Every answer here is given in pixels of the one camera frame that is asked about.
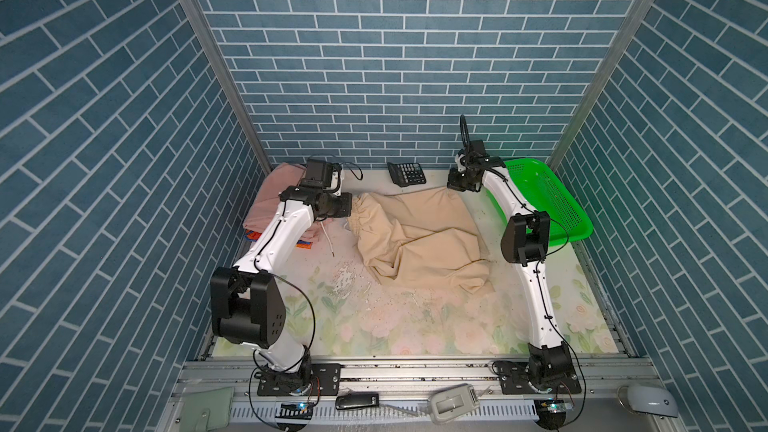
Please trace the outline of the beige shorts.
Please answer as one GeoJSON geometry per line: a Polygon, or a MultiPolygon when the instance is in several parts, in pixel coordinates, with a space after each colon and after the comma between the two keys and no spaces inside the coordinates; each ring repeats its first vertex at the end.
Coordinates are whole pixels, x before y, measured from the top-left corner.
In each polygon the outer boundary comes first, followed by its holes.
{"type": "Polygon", "coordinates": [[[488,248],[453,190],[362,193],[352,200],[348,224],[366,270],[383,286],[493,291],[488,248]]]}

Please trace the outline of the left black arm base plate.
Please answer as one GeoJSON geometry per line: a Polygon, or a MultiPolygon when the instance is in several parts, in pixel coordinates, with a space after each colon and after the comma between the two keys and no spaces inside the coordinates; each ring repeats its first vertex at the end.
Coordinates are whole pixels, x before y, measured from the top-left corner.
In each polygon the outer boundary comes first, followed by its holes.
{"type": "Polygon", "coordinates": [[[269,368],[257,370],[255,381],[260,397],[337,396],[342,367],[339,363],[301,365],[297,372],[276,372],[269,368]]]}

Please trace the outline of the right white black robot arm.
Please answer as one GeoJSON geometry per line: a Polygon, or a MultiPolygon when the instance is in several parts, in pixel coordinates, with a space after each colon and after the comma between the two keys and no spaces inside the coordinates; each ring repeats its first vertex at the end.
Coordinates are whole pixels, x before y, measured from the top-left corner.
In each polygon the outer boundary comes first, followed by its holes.
{"type": "Polygon", "coordinates": [[[458,192],[486,190],[504,213],[501,255],[520,273],[530,319],[528,382],[544,392],[573,378],[571,347],[558,329],[546,278],[550,215],[534,208],[513,183],[504,161],[489,155],[481,140],[462,138],[447,185],[458,192]]]}

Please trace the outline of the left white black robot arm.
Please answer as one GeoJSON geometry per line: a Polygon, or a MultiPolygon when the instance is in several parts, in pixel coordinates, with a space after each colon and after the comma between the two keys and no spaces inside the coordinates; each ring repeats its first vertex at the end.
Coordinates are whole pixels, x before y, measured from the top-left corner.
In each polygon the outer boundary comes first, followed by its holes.
{"type": "Polygon", "coordinates": [[[296,186],[282,192],[262,236],[233,265],[217,268],[211,277],[213,334],[253,347],[276,372],[297,372],[308,360],[309,348],[285,330],[287,312],[276,273],[311,225],[346,218],[351,208],[349,192],[296,186]]]}

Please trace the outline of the green plastic basket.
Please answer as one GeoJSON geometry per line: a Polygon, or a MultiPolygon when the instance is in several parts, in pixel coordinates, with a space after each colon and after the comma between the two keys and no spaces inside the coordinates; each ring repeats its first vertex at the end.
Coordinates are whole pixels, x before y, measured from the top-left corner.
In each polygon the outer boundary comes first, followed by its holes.
{"type": "Polygon", "coordinates": [[[509,256],[515,244],[509,219],[545,212],[549,215],[550,254],[568,243],[588,238],[593,225],[583,208],[545,163],[531,158],[481,158],[482,185],[501,214],[505,231],[500,247],[509,256]]]}

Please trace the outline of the pink shorts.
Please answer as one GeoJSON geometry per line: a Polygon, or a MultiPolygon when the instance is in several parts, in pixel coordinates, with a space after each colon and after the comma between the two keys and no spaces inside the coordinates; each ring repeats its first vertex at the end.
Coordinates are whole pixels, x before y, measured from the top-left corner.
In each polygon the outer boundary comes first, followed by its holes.
{"type": "Polygon", "coordinates": [[[247,240],[255,242],[261,237],[275,214],[282,210],[279,194],[297,186],[304,173],[302,165],[282,163],[265,178],[242,224],[247,240]]]}

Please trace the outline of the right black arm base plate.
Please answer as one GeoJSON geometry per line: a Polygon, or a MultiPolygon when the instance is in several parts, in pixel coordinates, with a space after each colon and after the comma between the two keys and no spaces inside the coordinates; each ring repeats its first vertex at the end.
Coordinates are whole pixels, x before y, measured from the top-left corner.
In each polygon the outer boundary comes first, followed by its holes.
{"type": "Polygon", "coordinates": [[[503,395],[555,393],[576,395],[582,392],[582,382],[577,374],[556,379],[549,385],[533,385],[528,377],[526,363],[497,360],[491,363],[490,370],[497,377],[503,395]]]}

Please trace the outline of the rainbow striped shorts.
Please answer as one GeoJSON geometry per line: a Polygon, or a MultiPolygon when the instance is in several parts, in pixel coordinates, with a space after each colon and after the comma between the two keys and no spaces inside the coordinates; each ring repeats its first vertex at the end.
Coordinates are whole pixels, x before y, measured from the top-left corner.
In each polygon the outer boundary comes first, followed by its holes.
{"type": "MultiPolygon", "coordinates": [[[[250,242],[257,242],[261,238],[261,236],[262,234],[260,232],[251,231],[251,230],[245,231],[245,239],[250,242]]],[[[299,240],[296,244],[296,247],[310,250],[312,248],[312,243],[304,240],[299,240]]]]}

